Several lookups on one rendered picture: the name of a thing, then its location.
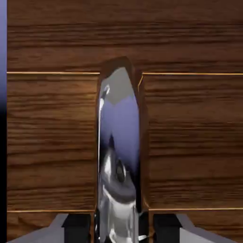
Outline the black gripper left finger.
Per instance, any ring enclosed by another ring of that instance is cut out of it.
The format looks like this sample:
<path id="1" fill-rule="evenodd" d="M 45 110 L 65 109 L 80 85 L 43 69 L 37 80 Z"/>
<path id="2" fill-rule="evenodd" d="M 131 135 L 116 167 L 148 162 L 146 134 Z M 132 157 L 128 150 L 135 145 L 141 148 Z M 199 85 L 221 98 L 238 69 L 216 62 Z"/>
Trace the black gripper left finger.
<path id="1" fill-rule="evenodd" d="M 90 243 L 89 214 L 57 214 L 44 227 L 7 243 Z"/>

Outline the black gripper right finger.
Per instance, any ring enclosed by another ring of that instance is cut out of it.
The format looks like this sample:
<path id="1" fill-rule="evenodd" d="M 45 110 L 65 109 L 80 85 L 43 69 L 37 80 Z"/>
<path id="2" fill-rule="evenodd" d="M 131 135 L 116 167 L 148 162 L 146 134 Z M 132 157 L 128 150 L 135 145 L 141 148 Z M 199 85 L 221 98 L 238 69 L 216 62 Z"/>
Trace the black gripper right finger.
<path id="1" fill-rule="evenodd" d="M 237 243 L 194 226 L 185 214 L 154 214 L 153 243 Z"/>

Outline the dark wood cabinet door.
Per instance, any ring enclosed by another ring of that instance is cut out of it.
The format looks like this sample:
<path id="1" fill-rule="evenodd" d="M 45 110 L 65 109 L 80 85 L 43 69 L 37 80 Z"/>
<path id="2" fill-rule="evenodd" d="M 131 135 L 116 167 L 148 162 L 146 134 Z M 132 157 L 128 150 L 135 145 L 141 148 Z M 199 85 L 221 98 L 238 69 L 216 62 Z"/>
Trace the dark wood cabinet door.
<path id="1" fill-rule="evenodd" d="M 95 205 L 96 75 L 9 74 L 8 209 Z M 243 75 L 143 78 L 150 208 L 243 208 Z"/>

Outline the dark wood cabinet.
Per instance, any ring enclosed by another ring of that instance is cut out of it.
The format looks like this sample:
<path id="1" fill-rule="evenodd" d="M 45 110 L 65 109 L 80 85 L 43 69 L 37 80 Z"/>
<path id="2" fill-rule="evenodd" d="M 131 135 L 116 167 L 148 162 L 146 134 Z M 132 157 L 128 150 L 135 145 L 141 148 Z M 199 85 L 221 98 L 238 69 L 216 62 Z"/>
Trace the dark wood cabinet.
<path id="1" fill-rule="evenodd" d="M 243 0 L 7 3 L 8 75 L 98 76 L 102 62 L 118 56 L 144 76 L 243 75 Z M 186 213 L 196 226 L 243 243 L 243 208 L 150 209 Z M 7 238 L 48 226 L 60 211 L 78 210 L 8 209 Z"/>

